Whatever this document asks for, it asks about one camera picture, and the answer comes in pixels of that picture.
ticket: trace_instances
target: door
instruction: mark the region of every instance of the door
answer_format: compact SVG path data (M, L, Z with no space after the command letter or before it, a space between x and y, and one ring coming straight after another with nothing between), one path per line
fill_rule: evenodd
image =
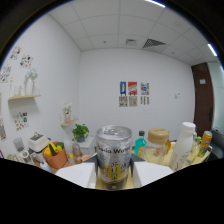
M194 123L198 136L210 131L213 120L213 87L207 63L191 67L195 86Z

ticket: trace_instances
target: white ceiling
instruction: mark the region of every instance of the white ceiling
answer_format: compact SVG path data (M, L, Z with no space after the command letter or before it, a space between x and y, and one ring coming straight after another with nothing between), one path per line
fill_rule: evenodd
M218 61L200 32L176 12L145 0L76 0L49 12L81 51L134 48L188 65ZM136 45L127 45L127 39ZM153 39L165 45L143 49Z

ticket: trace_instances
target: ceiling vent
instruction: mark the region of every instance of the ceiling vent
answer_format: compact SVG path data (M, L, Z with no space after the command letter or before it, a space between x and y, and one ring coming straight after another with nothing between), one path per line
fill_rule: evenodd
M144 50L149 50L157 53L163 52L167 48L167 44L157 40L148 39L143 46Z
M127 39L126 44L127 45L136 45L137 40Z

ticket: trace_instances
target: silver can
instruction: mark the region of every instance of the silver can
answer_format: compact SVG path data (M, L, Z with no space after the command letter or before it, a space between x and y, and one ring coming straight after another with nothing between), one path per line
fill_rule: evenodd
M132 145L132 131L129 128L109 125L97 131L97 158L105 190L114 191L125 188Z

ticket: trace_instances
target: basket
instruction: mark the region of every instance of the basket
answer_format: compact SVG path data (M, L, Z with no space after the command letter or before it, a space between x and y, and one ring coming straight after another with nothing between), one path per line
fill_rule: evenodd
M58 153L56 156L45 155L44 150L42 151L42 154L45 160L47 161L48 165L55 169L62 168L65 165L65 163L68 161L65 148L63 148L63 150L60 153Z

